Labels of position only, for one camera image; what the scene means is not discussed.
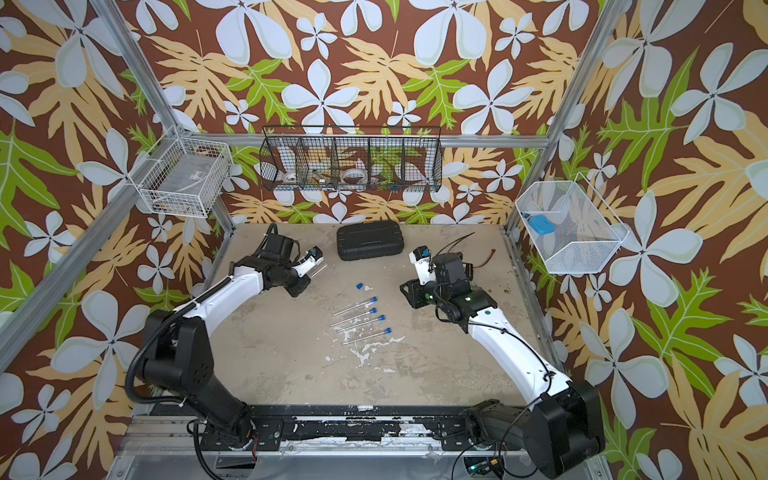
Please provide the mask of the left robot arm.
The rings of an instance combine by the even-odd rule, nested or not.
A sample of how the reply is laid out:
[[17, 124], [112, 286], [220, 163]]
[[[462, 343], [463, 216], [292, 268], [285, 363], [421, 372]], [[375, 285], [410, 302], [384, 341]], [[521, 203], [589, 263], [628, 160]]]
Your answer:
[[298, 297], [323, 260], [319, 247], [303, 252], [298, 241], [269, 225], [254, 253], [231, 263], [223, 280], [173, 310], [150, 314], [126, 372], [127, 397], [137, 404], [187, 405], [216, 433], [238, 446], [247, 443], [254, 430], [249, 407], [216, 377], [210, 336], [264, 291], [283, 288]]

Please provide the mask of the clear test tube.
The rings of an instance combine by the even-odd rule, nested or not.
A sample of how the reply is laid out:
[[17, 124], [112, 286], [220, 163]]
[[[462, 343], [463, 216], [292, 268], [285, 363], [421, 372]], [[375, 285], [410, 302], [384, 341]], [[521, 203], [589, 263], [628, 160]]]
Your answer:
[[346, 319], [342, 319], [340, 321], [337, 321], [337, 322], [331, 324], [330, 328], [338, 328], [338, 327], [341, 327], [342, 325], [346, 325], [346, 324], [349, 324], [351, 322], [355, 322], [355, 321], [363, 319], [363, 318], [368, 318], [370, 316], [375, 316], [378, 313], [378, 310], [377, 310], [376, 314], [369, 314], [368, 311], [365, 311], [363, 313], [354, 315], [354, 316], [352, 316], [350, 318], [346, 318]]
[[363, 341], [367, 341], [367, 340], [370, 340], [370, 339], [373, 339], [373, 338], [377, 338], [377, 337], [380, 337], [380, 336], [389, 335], [389, 334], [384, 334], [384, 330], [385, 329], [382, 329], [382, 330], [379, 330], [379, 331], [375, 331], [373, 333], [369, 333], [369, 334], [364, 335], [364, 336], [359, 336], [359, 337], [355, 337], [355, 338], [351, 338], [351, 339], [345, 340], [342, 343], [342, 345], [343, 346], [353, 345], [353, 344], [356, 344], [356, 343], [359, 343], [359, 342], [363, 342]]
[[341, 329], [338, 330], [338, 332], [339, 333], [351, 332], [351, 331], [357, 330], [359, 328], [362, 328], [362, 327], [365, 327], [365, 326], [368, 326], [368, 325], [373, 325], [373, 324], [377, 324], [379, 322], [383, 322], [383, 321], [378, 321], [377, 320], [378, 317], [371, 318], [371, 319], [365, 320], [363, 322], [356, 323], [356, 324], [351, 325], [349, 327], [341, 328]]
[[350, 307], [347, 307], [347, 308], [345, 308], [345, 309], [342, 309], [342, 310], [340, 310], [340, 311], [338, 311], [338, 312], [335, 312], [335, 313], [333, 314], [333, 317], [338, 317], [338, 316], [341, 316], [341, 315], [347, 314], [347, 313], [349, 313], [349, 312], [351, 312], [351, 311], [356, 311], [357, 309], [360, 309], [360, 308], [367, 308], [367, 307], [370, 307], [370, 306], [372, 306], [372, 305], [373, 305], [373, 304], [375, 304], [376, 302], [375, 302], [375, 303], [371, 303], [371, 302], [369, 301], [369, 300], [370, 300], [370, 298], [368, 298], [368, 299], [366, 299], [366, 300], [364, 300], [364, 301], [362, 301], [362, 302], [356, 303], [356, 304], [354, 304], [354, 305], [352, 305], [352, 306], [350, 306]]
[[310, 278], [314, 278], [318, 276], [320, 273], [322, 273], [325, 269], [327, 269], [328, 265], [323, 265], [322, 267], [318, 268], [317, 270], [310, 272]]

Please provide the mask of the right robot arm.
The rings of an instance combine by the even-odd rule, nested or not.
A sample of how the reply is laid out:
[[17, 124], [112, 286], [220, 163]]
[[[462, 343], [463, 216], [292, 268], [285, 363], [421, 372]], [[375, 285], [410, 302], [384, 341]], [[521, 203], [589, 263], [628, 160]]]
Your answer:
[[606, 446], [597, 390], [558, 370], [519, 334], [498, 302], [472, 285], [473, 266], [455, 245], [412, 250], [417, 277], [400, 291], [412, 308], [433, 306], [438, 321], [458, 326], [483, 346], [524, 398], [522, 407], [486, 400], [465, 410], [471, 446], [496, 455], [523, 450], [536, 472], [555, 479]]

